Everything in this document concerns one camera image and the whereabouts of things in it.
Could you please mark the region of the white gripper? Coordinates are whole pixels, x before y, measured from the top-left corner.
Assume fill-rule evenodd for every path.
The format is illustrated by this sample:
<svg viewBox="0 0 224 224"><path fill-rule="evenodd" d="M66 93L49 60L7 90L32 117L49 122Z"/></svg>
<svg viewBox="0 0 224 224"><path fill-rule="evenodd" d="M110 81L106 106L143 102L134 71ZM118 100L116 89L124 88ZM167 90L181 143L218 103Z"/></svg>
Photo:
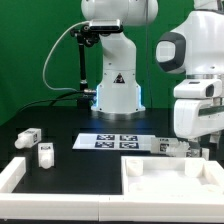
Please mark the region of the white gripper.
<svg viewBox="0 0 224 224"><path fill-rule="evenodd" d="M201 156L199 139L210 134L210 143L219 145L224 129L224 111L215 110L210 114L200 110L210 109L212 99L178 99L174 105L174 132L177 137L190 139L189 146L192 157Z"/></svg>

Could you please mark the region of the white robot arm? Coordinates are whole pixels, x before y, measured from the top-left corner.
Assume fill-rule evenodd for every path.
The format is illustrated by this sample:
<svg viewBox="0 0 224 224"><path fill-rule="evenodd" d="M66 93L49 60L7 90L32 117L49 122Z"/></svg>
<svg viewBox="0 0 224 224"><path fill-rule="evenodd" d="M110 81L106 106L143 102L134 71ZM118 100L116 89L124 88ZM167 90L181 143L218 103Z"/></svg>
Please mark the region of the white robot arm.
<svg viewBox="0 0 224 224"><path fill-rule="evenodd" d="M223 0L194 0L194 10L155 47L155 62L170 74L186 78L173 90L174 132L200 148L209 136L217 144L224 131ZM131 115L145 110L136 66L143 58L122 29L145 26L158 14L157 0L82 0L87 31L102 46L102 80L92 110L103 115Z"/></svg>

